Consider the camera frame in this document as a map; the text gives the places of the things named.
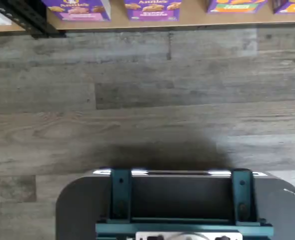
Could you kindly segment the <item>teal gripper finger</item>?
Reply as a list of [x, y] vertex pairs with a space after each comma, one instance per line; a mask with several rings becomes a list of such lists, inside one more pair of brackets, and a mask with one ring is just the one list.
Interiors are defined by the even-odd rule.
[[109, 219], [113, 223], [130, 223], [132, 208], [132, 172], [112, 169]]
[[238, 168], [231, 172], [234, 219], [236, 223], [257, 223], [258, 211], [253, 172]]

